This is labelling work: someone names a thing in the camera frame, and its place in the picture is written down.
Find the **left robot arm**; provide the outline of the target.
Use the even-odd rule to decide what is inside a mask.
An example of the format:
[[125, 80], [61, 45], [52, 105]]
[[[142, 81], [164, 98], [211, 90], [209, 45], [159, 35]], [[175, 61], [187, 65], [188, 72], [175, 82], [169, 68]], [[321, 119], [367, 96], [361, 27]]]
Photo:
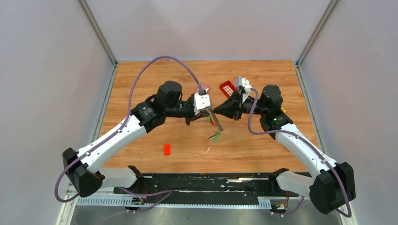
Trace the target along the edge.
[[122, 148], [165, 123], [167, 117], [192, 121], [209, 116], [208, 94], [192, 94], [181, 100], [182, 86], [166, 81], [156, 94], [137, 104], [116, 127], [91, 144], [62, 154], [66, 175], [79, 197], [88, 197], [101, 188], [127, 188], [137, 194], [143, 190], [143, 175], [134, 166], [109, 168], [104, 164]]

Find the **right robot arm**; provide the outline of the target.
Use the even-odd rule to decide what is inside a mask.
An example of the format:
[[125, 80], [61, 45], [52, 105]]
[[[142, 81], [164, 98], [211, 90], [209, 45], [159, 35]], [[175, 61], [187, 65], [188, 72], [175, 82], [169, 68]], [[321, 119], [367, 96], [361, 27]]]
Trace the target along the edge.
[[310, 176], [294, 173], [286, 168], [275, 171], [269, 177], [268, 189], [273, 195], [293, 192], [309, 198], [323, 214], [333, 211], [352, 217], [350, 201], [356, 197], [353, 168], [327, 156], [311, 143], [282, 109], [283, 98], [276, 85], [267, 85], [262, 92], [249, 91], [255, 97], [245, 97], [247, 91], [238, 88], [221, 105], [216, 114], [239, 120], [243, 113], [249, 115], [248, 130], [253, 135], [270, 135], [286, 147], [305, 166]]

